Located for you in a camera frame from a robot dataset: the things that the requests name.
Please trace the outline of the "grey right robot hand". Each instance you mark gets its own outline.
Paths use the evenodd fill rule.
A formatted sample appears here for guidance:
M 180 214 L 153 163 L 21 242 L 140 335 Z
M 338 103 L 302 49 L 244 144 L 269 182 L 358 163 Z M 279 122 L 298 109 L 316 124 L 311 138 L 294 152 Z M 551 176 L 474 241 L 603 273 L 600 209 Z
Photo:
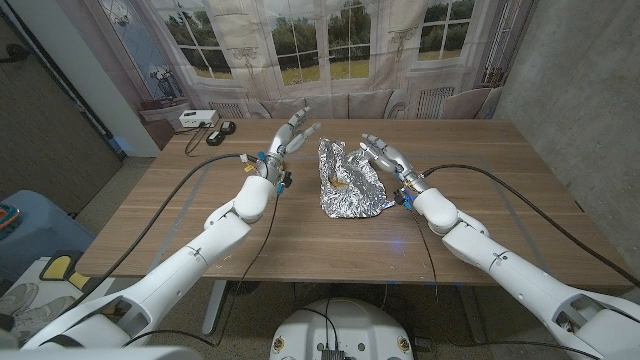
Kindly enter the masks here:
M 386 144 L 375 135 L 363 134 L 360 148 L 368 160 L 373 161 L 380 169 L 393 173 L 407 187 L 417 193 L 429 189 L 426 181 L 419 176 L 411 163 L 395 147 Z

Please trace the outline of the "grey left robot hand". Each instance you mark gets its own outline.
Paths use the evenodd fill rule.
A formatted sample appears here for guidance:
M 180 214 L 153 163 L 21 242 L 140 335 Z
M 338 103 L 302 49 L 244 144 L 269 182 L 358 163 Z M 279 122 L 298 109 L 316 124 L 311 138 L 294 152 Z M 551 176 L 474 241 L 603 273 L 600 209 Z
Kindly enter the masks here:
M 275 133 L 269 145 L 265 159 L 259 166 L 261 176 L 276 184 L 281 178 L 281 166 L 287 154 L 298 151 L 309 137 L 311 137 L 321 126 L 316 122 L 308 129 L 302 131 L 301 126 L 307 120 L 307 113 L 310 107 L 305 107 L 292 115 Z

